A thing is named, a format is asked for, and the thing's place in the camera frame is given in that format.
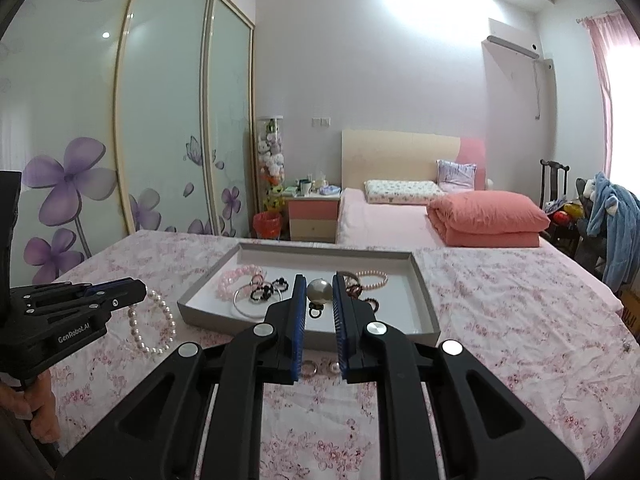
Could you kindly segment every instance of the purple pillow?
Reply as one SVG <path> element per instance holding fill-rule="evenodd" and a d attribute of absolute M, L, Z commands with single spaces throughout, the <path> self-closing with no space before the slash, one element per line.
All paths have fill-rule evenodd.
<path fill-rule="evenodd" d="M 437 160 L 438 186 L 445 193 L 462 193 L 475 189 L 476 164 L 458 164 L 450 160 Z"/>

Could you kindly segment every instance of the pink beaded bracelet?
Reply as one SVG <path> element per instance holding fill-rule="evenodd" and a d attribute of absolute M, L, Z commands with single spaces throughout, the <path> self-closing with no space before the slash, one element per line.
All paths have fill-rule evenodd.
<path fill-rule="evenodd" d="M 236 290 L 229 290 L 229 286 L 237 282 L 243 276 L 251 276 L 251 285 L 260 285 L 264 281 L 266 272 L 261 267 L 254 264 L 243 265 L 236 269 L 228 270 L 225 272 L 220 281 L 218 282 L 218 297 L 221 300 L 231 301 L 234 298 Z M 243 287 L 240 292 L 241 297 L 244 298 L 251 293 L 251 288 Z"/>

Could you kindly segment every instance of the red trash bin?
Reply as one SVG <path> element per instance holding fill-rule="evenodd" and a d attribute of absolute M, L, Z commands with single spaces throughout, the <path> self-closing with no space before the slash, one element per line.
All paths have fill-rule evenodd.
<path fill-rule="evenodd" d="M 265 211 L 254 215 L 254 229 L 258 238 L 280 239 L 282 215 L 277 211 Z"/>

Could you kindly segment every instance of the jewelry tray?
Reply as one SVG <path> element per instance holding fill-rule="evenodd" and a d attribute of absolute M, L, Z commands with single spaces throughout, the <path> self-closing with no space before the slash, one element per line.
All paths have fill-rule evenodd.
<path fill-rule="evenodd" d="M 365 290 L 360 295 L 361 300 L 375 298 L 380 302 L 376 319 L 396 327 L 415 342 L 435 346 L 440 336 L 440 325 L 429 291 L 411 253 L 252 242 L 240 242 L 232 248 L 182 295 L 178 308 L 184 321 L 231 335 L 259 323 L 261 319 L 243 316 L 234 308 L 232 301 L 218 297 L 218 282 L 222 275 L 249 264 L 262 267 L 269 282 L 281 276 L 289 282 L 289 290 L 282 293 L 283 300 L 291 297 L 296 274 L 305 276 L 307 283 L 316 278 L 324 278 L 331 283 L 338 270 L 382 270 L 388 274 L 388 283 L 382 288 Z M 241 276 L 228 288 L 236 290 L 250 279 L 251 276 Z M 366 276 L 361 280 L 366 284 L 379 282 L 380 278 Z M 278 301 L 277 293 L 266 303 L 252 303 L 244 298 L 238 300 L 238 305 L 244 312 L 262 314 L 268 304 L 275 301 Z M 333 305 L 326 304 L 322 315 L 313 319 L 308 314 L 308 301 L 306 303 L 305 348 L 335 351 Z"/>

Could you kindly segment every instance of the air conditioner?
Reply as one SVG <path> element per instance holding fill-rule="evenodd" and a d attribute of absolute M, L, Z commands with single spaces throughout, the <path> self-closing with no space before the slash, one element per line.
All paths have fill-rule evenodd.
<path fill-rule="evenodd" d="M 491 43 L 524 54 L 531 59 L 539 59 L 542 54 L 542 48 L 535 34 L 491 18 L 489 18 L 489 35 L 486 39 Z"/>

